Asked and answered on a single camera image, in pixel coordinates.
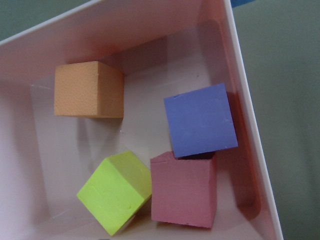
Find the purple foam block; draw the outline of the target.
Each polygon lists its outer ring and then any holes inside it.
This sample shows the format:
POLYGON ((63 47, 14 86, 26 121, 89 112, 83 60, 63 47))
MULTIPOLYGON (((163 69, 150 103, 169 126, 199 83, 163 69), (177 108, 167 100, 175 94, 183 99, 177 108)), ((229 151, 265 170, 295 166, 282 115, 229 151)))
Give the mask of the purple foam block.
POLYGON ((238 146, 223 83, 167 97, 163 101, 176 158, 238 146))

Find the red foam block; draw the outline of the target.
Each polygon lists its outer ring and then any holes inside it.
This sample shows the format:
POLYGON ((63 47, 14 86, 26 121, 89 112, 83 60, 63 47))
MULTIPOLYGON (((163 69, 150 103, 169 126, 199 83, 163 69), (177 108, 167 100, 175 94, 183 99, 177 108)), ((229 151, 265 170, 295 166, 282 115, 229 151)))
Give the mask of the red foam block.
POLYGON ((212 228, 217 211, 217 161, 178 159, 167 151, 150 160, 151 218, 157 222, 212 228))

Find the orange foam block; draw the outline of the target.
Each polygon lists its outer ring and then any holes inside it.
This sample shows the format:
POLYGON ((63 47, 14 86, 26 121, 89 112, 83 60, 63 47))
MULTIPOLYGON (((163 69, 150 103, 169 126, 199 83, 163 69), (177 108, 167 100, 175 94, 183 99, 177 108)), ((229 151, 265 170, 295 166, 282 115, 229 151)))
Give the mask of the orange foam block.
POLYGON ((57 66, 54 114, 80 118, 124 117, 124 74, 99 61, 57 66))

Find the yellow foam block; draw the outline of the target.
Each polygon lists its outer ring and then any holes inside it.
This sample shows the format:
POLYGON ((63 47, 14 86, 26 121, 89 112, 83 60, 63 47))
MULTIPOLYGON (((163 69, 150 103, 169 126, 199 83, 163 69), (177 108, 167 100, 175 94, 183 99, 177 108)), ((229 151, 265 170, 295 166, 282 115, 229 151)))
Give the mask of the yellow foam block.
POLYGON ((110 236, 115 235, 151 195, 151 172, 131 151, 105 158, 76 194, 110 236))

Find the pink plastic bin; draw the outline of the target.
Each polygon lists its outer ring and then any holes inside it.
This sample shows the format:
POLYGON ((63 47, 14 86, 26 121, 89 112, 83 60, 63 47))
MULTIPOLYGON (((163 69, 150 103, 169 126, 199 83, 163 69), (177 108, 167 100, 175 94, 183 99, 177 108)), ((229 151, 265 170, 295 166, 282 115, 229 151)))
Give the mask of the pink plastic bin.
POLYGON ((92 0, 0 43, 0 237, 108 240, 77 199, 99 163, 171 149, 164 98, 224 83, 239 146, 217 152, 211 229, 151 220, 116 240, 281 240, 282 229, 228 0, 92 0), (54 114, 56 66, 125 75, 124 118, 54 114))

